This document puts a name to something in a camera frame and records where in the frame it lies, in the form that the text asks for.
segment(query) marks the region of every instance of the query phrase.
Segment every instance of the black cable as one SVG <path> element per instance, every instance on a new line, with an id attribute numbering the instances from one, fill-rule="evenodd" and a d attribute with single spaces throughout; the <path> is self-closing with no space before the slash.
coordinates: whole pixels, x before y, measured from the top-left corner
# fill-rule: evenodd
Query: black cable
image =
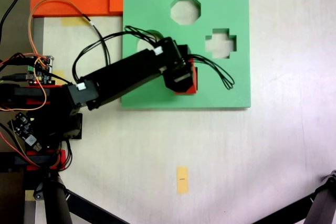
<path id="1" fill-rule="evenodd" d="M 151 38 L 151 37 L 147 36 L 145 33 L 147 33 L 149 35 L 152 35 L 154 38 Z M 75 59 L 73 65 L 72 65 L 72 76 L 73 76 L 75 82 L 78 83 L 78 81 L 79 81 L 79 78 L 78 78 L 77 72 L 76 72 L 76 65 L 77 65 L 78 60 L 84 54 L 86 54 L 88 51 L 92 50 L 96 46 L 100 45 L 103 41 L 106 41 L 108 39 L 115 38 L 115 37 L 118 37 L 118 36 L 123 36 L 123 35 L 126 35 L 126 34 L 130 34 L 130 35 L 136 36 L 137 38 L 143 39 L 146 42 L 148 42 L 149 44 L 151 44 L 152 46 L 155 46 L 155 43 L 157 42 L 155 36 L 152 33 L 148 32 L 148 31 L 145 31 L 145 30 L 142 30 L 142 29 L 139 29 L 139 28 L 132 27 L 132 26 L 125 26 L 125 31 L 121 31 L 121 32 L 114 33 L 114 34 L 109 34 L 109 35 L 103 37 L 102 39 L 99 39 L 96 42 L 88 45 L 86 48 L 84 48 L 79 53 L 79 55 L 77 56 L 77 58 Z"/>
<path id="2" fill-rule="evenodd" d="M 65 140 L 67 147 L 68 147 L 68 156 L 64 162 L 64 164 L 62 165 L 64 168 L 60 169 L 60 171 L 66 170 L 70 167 L 71 163 L 72 163 L 72 150 L 71 150 L 71 146 L 70 146 L 70 141 L 69 140 Z"/>
<path id="3" fill-rule="evenodd" d="M 12 4 L 10 5 L 10 7 L 8 8 L 8 10 L 5 12 L 4 16 L 1 19 L 1 22 L 0 22 L 0 44 L 1 44 L 1 37 L 2 37 L 2 27 L 4 25 L 5 19 L 8 16 L 8 14 L 11 12 L 11 10 L 13 9 L 13 7 L 15 6 L 17 1 L 18 0 L 14 0 L 12 2 Z"/>
<path id="4" fill-rule="evenodd" d="M 93 25 L 93 28 L 96 30 L 96 33 L 98 34 L 99 39 L 103 39 L 103 37 L 101 36 L 100 32 L 98 31 L 98 29 L 96 28 L 95 25 Z M 104 55 L 105 55 L 105 64 L 106 66 L 108 66 L 109 64 L 111 64 L 111 58 L 110 58 L 110 53 L 109 53 L 109 49 L 106 46 L 105 41 L 103 40 L 102 44 L 103 46 L 103 50 L 104 50 Z"/>
<path id="5" fill-rule="evenodd" d="M 99 40 L 102 40 L 103 37 L 101 36 L 101 34 L 100 34 L 99 30 L 97 29 L 97 27 L 91 21 L 91 19 L 87 15 L 85 15 L 85 14 L 83 14 L 83 17 L 90 23 L 90 25 L 93 26 L 93 28 L 95 29 L 96 33 L 98 34 Z M 110 58 L 109 49 L 107 48 L 107 45 L 106 45 L 105 41 L 103 41 L 102 47 L 103 47 L 103 50 L 104 50 L 105 64 L 106 64 L 106 66 L 108 66 L 109 64 L 111 64 L 111 58 Z"/>
<path id="6" fill-rule="evenodd" d="M 13 59 L 16 59 L 18 56 L 22 57 L 22 58 L 25 58 L 25 56 L 20 53 L 20 52 L 17 52 L 16 54 L 14 54 L 13 56 L 11 56 L 8 60 L 6 60 L 5 63 L 2 64 L 2 66 L 0 67 L 0 72 L 5 68 L 7 67 L 7 65 L 9 65 L 9 62 Z"/>
<path id="7" fill-rule="evenodd" d="M 221 80 L 222 80 L 222 82 L 223 82 L 223 84 L 224 84 L 224 86 L 226 87 L 227 90 L 230 90 L 230 89 L 233 88 L 233 85 L 235 84 L 235 80 L 220 65 L 218 65 L 217 63 L 213 62 L 212 60 L 209 60 L 208 58 L 206 58 L 202 55 L 192 54 L 190 56 L 194 59 L 194 62 L 206 64 L 206 65 L 210 66 L 212 69 L 214 69 L 217 72 L 217 74 L 219 75 L 219 77 L 221 78 Z"/>
<path id="8" fill-rule="evenodd" d="M 9 131 L 9 129 L 7 129 L 2 123 L 0 123 L 0 127 L 3 128 L 7 134 L 11 137 L 11 139 L 13 140 L 13 142 L 15 143 L 16 147 L 17 147 L 17 150 L 19 152 L 21 152 L 21 148 L 19 146 L 19 143 L 16 141 L 15 137 L 13 136 L 13 134 Z"/>
<path id="9" fill-rule="evenodd" d="M 64 81 L 64 82 L 66 82 L 67 84 L 72 84 L 72 82 L 70 82 L 70 81 L 68 81 L 68 80 L 66 80 L 66 79 L 64 79 L 64 78 L 62 78 L 62 77 L 60 77 L 60 76 L 57 76 L 57 75 L 55 75 L 55 74 L 53 74 L 53 73 L 50 73 L 50 72 L 47 72 L 46 70 L 44 70 L 44 69 L 41 67 L 40 64 L 36 64 L 36 65 L 34 65 L 34 67 L 36 68 L 37 71 L 42 72 L 42 73 L 43 73 L 44 75 L 46 75 L 46 76 L 54 77 L 54 78 L 56 78 L 56 79 L 62 80 L 62 81 Z"/>

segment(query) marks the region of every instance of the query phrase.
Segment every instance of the cross-shaped hole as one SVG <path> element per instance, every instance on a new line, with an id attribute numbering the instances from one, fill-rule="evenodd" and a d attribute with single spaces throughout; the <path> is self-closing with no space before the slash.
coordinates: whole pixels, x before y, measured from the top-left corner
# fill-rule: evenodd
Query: cross-shaped hole
<path id="1" fill-rule="evenodd" d="M 229 34 L 229 29 L 213 29 L 212 35 L 205 36 L 205 50 L 212 52 L 216 59 L 229 59 L 231 52 L 237 51 L 237 39 Z"/>

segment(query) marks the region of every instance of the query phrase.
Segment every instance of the black tripod leg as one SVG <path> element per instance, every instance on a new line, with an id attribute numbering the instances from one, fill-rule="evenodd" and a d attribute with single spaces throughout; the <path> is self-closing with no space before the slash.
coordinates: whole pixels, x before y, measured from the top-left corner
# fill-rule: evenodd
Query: black tripod leg
<path id="1" fill-rule="evenodd" d="M 332 224 L 336 198 L 328 188 L 317 193 L 304 224 Z"/>
<path id="2" fill-rule="evenodd" d="M 69 207 L 61 184 L 50 181 L 44 185 L 43 197 L 48 224 L 72 224 Z"/>
<path id="3" fill-rule="evenodd" d="M 314 194 L 308 195 L 254 224 L 295 224 L 307 216 L 313 198 Z"/>

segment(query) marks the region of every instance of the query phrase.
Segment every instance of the circuit board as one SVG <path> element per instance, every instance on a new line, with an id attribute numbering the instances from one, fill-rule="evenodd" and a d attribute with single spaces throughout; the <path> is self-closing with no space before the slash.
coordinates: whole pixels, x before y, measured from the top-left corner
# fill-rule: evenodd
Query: circuit board
<path id="1" fill-rule="evenodd" d="M 37 141 L 31 124 L 30 119 L 26 115 L 18 113 L 13 121 L 14 129 L 12 128 L 11 121 L 9 121 L 8 126 L 15 132 L 15 134 L 22 138 L 26 144 L 39 152 L 42 149 L 42 146 Z"/>
<path id="2" fill-rule="evenodd" d="M 53 56 L 46 56 L 47 59 L 43 59 L 43 63 L 47 66 L 46 71 L 49 73 L 53 72 Z M 34 67 L 28 66 L 28 72 L 29 72 L 29 78 L 28 78 L 28 83 L 30 86 L 38 86 L 37 80 L 42 84 L 42 85 L 55 85 L 55 81 L 52 79 L 52 77 L 45 75 L 41 71 L 36 71 L 36 77 L 37 80 L 34 76 Z"/>

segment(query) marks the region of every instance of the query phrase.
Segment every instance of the tripod leg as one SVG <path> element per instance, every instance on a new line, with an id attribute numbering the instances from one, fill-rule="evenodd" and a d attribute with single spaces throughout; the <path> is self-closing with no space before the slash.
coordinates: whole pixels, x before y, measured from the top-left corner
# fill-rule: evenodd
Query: tripod leg
<path id="1" fill-rule="evenodd" d="M 304 224 L 332 224 L 335 210 L 334 193 L 325 188 L 316 195 Z"/>
<path id="2" fill-rule="evenodd" d="M 48 224 L 72 224 L 64 188 L 56 182 L 49 181 L 43 188 Z"/>

